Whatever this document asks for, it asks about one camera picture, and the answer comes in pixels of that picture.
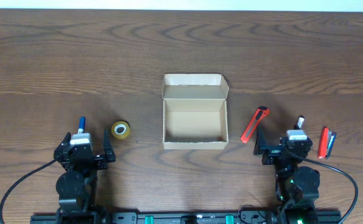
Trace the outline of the yellow tape roll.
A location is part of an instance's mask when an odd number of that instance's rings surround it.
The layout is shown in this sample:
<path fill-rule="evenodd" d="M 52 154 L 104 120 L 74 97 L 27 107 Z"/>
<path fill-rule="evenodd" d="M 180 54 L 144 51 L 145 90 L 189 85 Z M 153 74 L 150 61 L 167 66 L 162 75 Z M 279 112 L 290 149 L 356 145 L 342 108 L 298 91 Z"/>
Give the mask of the yellow tape roll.
<path fill-rule="evenodd" d="M 111 127 L 111 133 L 116 139 L 125 139 L 130 135 L 130 126 L 126 121 L 117 121 Z"/>

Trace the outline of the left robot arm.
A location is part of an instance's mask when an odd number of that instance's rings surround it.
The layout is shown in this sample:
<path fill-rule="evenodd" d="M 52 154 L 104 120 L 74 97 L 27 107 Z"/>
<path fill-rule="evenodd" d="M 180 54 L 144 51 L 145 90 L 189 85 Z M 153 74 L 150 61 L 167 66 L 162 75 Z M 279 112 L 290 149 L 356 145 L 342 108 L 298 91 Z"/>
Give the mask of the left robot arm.
<path fill-rule="evenodd" d="M 103 154 L 94 155 L 88 133 L 67 133 L 57 146 L 54 159 L 65 169 L 55 186 L 63 211 L 87 212 L 96 207 L 97 172 L 116 161 L 108 131 L 104 132 L 103 151 Z"/>

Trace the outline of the black marker pen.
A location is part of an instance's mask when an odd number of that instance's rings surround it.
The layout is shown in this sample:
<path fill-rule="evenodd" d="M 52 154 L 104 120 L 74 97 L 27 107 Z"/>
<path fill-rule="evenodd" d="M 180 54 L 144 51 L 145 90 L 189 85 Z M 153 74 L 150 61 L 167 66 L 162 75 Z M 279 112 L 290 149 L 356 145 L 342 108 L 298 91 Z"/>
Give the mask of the black marker pen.
<path fill-rule="evenodd" d="M 304 121 L 305 121 L 305 117 L 303 115 L 300 115 L 296 124 L 302 129 Z"/>

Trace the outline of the red utility knife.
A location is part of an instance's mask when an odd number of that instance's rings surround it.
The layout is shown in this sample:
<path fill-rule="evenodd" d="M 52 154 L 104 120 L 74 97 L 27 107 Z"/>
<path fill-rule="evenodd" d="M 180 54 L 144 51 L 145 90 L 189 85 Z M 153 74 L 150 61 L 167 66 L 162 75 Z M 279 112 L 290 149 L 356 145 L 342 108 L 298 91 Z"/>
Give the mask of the red utility knife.
<path fill-rule="evenodd" d="M 250 140 L 260 121 L 266 117 L 269 112 L 270 110 L 266 106 L 260 106 L 257 108 L 256 112 L 253 114 L 251 120 L 240 137 L 241 142 L 246 144 Z"/>

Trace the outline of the blue capped white marker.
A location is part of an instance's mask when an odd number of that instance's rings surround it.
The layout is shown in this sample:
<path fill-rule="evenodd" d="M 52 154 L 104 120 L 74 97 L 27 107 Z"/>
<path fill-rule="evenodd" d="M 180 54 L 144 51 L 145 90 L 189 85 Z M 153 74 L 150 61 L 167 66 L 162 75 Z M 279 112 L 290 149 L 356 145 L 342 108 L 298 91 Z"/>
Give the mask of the blue capped white marker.
<path fill-rule="evenodd" d="M 79 119 L 78 133 L 77 134 L 83 134 L 84 130 L 85 130 L 85 117 L 82 116 Z"/>

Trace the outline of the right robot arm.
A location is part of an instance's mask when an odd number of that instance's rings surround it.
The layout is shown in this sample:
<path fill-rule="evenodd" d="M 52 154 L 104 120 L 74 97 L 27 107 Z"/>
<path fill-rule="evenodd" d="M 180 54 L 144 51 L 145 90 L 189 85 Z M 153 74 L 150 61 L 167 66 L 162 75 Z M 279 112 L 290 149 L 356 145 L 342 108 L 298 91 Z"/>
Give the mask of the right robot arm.
<path fill-rule="evenodd" d="M 266 143 L 261 126 L 257 126 L 257 139 L 253 154 L 262 156 L 262 164 L 275 168 L 275 193 L 281 205 L 274 209 L 275 215 L 289 209 L 314 207 L 319 197 L 320 174 L 299 164 L 308 155 L 313 145 L 302 129 L 292 129 L 280 138 L 277 145 Z"/>

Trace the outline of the cardboard box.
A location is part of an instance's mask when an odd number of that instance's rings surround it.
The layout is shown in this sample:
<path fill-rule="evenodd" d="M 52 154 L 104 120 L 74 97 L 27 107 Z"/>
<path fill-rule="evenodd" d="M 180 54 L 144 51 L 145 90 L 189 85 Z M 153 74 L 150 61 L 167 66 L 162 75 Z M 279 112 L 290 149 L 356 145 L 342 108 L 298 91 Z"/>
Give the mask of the cardboard box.
<path fill-rule="evenodd" d="M 165 150 L 226 147 L 229 86 L 223 75 L 168 73 L 161 90 Z"/>

